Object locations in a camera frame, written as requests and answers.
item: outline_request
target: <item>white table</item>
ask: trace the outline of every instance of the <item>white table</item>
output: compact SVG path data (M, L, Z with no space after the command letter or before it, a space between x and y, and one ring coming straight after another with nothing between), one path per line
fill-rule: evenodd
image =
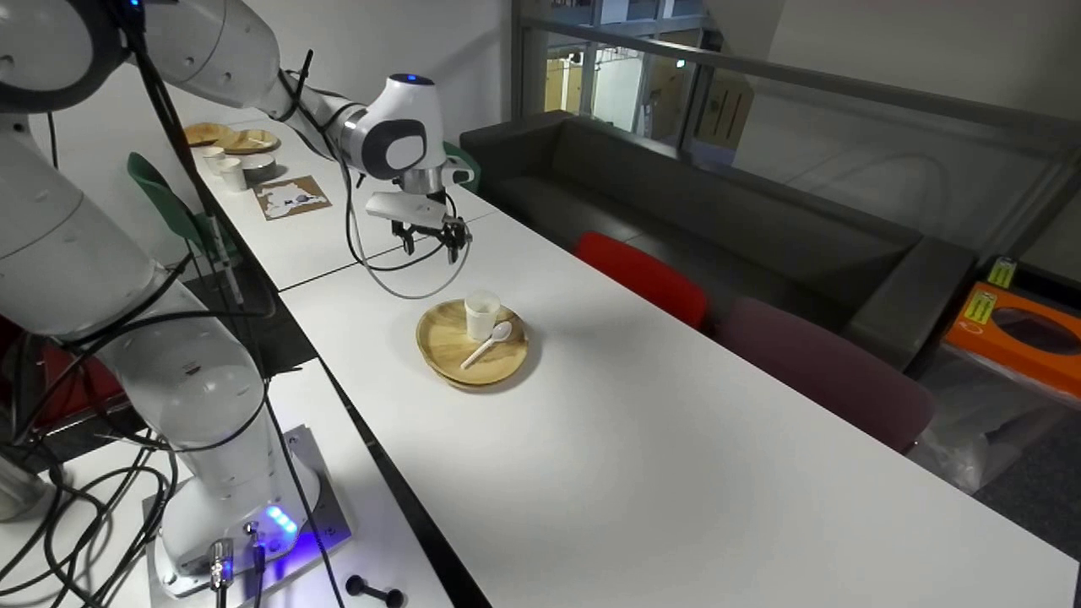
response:
M537 361L490 395L364 270L285 302L500 608L1071 608L1079 565L485 211L439 298L500 295ZM395 288L445 277L425 262Z
M236 128L266 128L280 140L278 166L286 173L280 178L314 177L314 182L329 193L330 211L314 211L286 218L266 218L258 197L249 188L233 188L223 177L198 168L208 193L218 199L223 214L231 215L233 229L254 250L266 277L278 291L297 288L309 277L335 273L341 268L353 268L353 257L345 247L345 182L336 162L314 157L299 136L270 117L227 115L227 126ZM391 223L368 215L364 199L373 193L395 193L391 182L364 178L353 193L359 226L364 241L368 259L398 250L402 241L391 236ZM482 206L468 188L449 187L459 214L468 218Z
M330 483L336 500L347 509L347 524L353 536L335 552L335 570L345 581L347 573L368 578L376 589L402 589L407 595L407 608L445 608L449 597L439 589L434 570L428 569L421 548L414 544L414 533L407 531L395 495L387 492L380 472L376 470L362 436L353 434L347 412L341 409L335 390L329 386L323 372L316 366L304 366L293 374L278 374L270 386L273 412L280 417L285 430L306 427L316 440L316 449L329 464ZM97 452L88 452L72 464L75 483L96 481L103 470L129 465L135 455L130 441L112 441ZM142 481L129 500L118 506L114 524L118 533L103 548L103 556L96 565L96 573L101 581L101 570L112 570L114 556L125 552L129 536L135 533L135 524L142 524L142 495L152 492L152 483ZM0 524L0 565L20 548L20 539L34 531L34 520L26 524ZM7 586L16 586L31 573L45 570L41 548L9 573ZM144 562L130 570L118 595L118 608L147 608L147 570ZM0 597L0 605L31 605L34 597L55 597L55 581ZM175 600L180 608L202 608L214 605L208 595L193 595L187 600ZM304 570L286 589L273 592L266 608L309 608L309 605L335 605L329 578L322 569ZM347 597L347 605L368 605L377 608L380 600L373 597Z

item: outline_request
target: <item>gray couch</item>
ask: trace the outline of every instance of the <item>gray couch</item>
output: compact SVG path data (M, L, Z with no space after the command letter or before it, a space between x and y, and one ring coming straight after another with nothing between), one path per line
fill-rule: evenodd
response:
M769 302L905 367L974 252L826 199L699 173L604 121L537 115L463 136L479 193L562 247L624 241L705 288L713 318Z

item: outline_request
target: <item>box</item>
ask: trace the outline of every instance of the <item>box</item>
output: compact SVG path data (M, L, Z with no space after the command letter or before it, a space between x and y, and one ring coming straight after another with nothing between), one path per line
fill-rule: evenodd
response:
M1081 318L1063 309L975 284L946 346L1081 399Z

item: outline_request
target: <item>railing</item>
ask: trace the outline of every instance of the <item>railing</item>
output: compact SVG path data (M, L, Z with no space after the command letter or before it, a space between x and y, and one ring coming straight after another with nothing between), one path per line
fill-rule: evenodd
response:
M761 173L982 252L1021 250L1079 188L1081 121L782 69L642 35L650 26L590 26L520 9L514 24L514 110L545 110L545 89L555 72L577 89L570 110L604 117L619 100L619 115L627 115L627 100L604 93L595 77L602 69L619 72L619 60L635 53L650 74L654 69L668 74L668 89L627 77L627 89L638 84L638 92L627 92L632 100L650 107L635 107L623 128L660 140L686 162ZM582 69L566 60L563 69L546 63L549 47L582 51ZM789 115L806 115L821 126L789 133L775 126ZM803 133L834 148L809 151L815 146L803 141ZM843 148L834 141L843 136L874 141ZM921 173L919 178L903 178L903 187L915 182L927 193L903 197L884 193L888 187L869 187L879 173L891 178Z

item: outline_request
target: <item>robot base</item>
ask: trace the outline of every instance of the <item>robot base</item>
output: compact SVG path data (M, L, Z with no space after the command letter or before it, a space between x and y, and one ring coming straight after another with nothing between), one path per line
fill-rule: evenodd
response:
M329 464L316 452L316 441L306 427L291 430L286 445L297 459L306 464L306 470L322 481L322 500L314 502L316 533L335 553L335 548L347 544L351 526L345 520L345 509L335 495L335 488L329 483ZM304 573L306 569L322 565L322 552L314 544L309 524L299 531L297 548L266 565L263 586L258 573L239 573L231 589L231 605L249 605L258 595L270 595L273 589L286 586L291 578ZM147 552L147 597L155 608L198 608L214 605L208 573L205 578L180 578L163 544Z

